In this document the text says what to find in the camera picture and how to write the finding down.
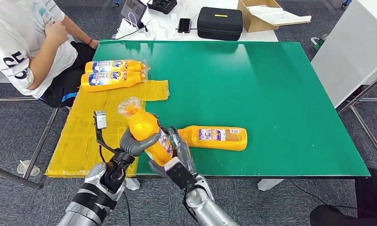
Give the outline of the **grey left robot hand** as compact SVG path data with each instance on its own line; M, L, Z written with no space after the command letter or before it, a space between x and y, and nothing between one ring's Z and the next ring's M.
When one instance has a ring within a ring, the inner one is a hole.
M120 148L133 157L138 157L143 154L143 152L154 145L160 138L159 133L151 135L142 141L136 140L133 134L130 132L128 127L120 140Z

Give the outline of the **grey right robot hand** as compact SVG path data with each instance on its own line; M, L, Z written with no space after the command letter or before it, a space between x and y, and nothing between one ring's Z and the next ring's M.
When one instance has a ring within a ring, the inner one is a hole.
M150 169L162 176L163 178L178 178L178 173L173 172L174 170L177 170L178 166L182 166L182 172L183 174L190 173L192 178L195 178L197 176L197 171L194 165L194 161L190 152L190 148L187 145L185 141L181 138L181 136L178 134L177 129L174 126L171 126L170 128L165 128L161 126L161 130L166 133L167 137L172 143L173 146L173 156L174 159L178 158L179 162L174 163L170 167L161 166L158 163L156 163L154 160L150 159L148 161L148 165Z

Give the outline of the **person's right hand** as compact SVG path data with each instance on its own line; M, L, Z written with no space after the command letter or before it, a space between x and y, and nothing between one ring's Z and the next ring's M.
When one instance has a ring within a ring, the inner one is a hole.
M61 22L47 23L45 26L45 34L45 41L56 47L68 40L66 27Z

